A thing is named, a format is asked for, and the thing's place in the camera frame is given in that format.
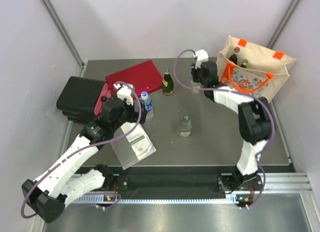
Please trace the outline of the dark bottle red cap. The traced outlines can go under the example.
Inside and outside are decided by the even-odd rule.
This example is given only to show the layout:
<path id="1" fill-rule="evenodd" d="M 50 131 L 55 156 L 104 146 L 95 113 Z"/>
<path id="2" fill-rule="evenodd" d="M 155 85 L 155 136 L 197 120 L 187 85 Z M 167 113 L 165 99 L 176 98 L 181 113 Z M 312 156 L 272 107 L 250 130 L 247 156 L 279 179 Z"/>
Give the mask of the dark bottle red cap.
<path id="1" fill-rule="evenodd" d="M 240 47 L 236 46 L 233 50 L 233 54 L 228 58 L 229 61 L 237 65 L 238 63 L 238 54 L 240 52 Z"/>

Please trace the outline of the green bottle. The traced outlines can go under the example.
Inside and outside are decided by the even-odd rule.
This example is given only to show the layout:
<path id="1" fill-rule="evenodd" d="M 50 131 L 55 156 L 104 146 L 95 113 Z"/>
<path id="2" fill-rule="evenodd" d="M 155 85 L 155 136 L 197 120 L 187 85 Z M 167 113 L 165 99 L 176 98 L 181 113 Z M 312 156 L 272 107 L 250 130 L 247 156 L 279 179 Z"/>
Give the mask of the green bottle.
<path id="1" fill-rule="evenodd" d="M 240 67 L 241 67 L 241 68 L 246 68 L 247 65 L 248 65 L 248 63 L 249 63 L 249 61 L 248 61 L 247 59 L 244 59 L 244 60 L 242 61 L 242 64 L 240 65 Z"/>
<path id="2" fill-rule="evenodd" d="M 169 96 L 173 93 L 174 82 L 170 74 L 170 70 L 166 68 L 164 70 L 164 76 L 162 80 L 162 92 L 164 95 Z"/>

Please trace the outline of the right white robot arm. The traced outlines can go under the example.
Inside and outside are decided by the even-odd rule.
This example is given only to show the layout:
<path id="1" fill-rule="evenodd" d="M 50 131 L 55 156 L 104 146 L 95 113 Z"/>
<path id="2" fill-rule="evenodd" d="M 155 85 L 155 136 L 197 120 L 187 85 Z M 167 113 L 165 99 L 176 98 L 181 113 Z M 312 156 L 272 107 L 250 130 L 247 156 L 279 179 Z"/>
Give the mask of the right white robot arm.
<path id="1" fill-rule="evenodd" d="M 259 101 L 256 101 L 250 96 L 236 93 L 234 89 L 221 83 L 214 61 L 205 61 L 200 65 L 193 63 L 190 68 L 193 82 L 201 85 L 208 99 L 238 115 L 243 145 L 232 176 L 234 186 L 239 190 L 245 190 L 257 177 L 259 153 L 272 133 L 272 121 L 266 111 L 269 108 L 267 99 L 260 97 Z"/>

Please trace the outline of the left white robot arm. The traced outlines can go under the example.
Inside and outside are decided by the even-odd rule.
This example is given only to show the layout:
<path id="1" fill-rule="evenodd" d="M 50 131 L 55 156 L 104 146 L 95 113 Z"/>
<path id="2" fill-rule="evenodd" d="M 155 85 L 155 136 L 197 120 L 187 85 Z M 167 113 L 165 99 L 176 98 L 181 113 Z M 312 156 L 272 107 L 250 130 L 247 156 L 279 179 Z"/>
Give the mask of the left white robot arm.
<path id="1" fill-rule="evenodd" d="M 27 179 L 21 186 L 24 200 L 20 214 L 24 219 L 29 206 L 35 216 L 46 223 L 55 221 L 69 204 L 96 190 L 109 190 L 114 183 L 113 172 L 98 164 L 89 172 L 73 179 L 73 175 L 106 144 L 119 141 L 144 124 L 148 111 L 141 99 L 138 109 L 127 99 L 107 99 L 98 117 L 85 124 L 67 151 L 42 175 Z"/>

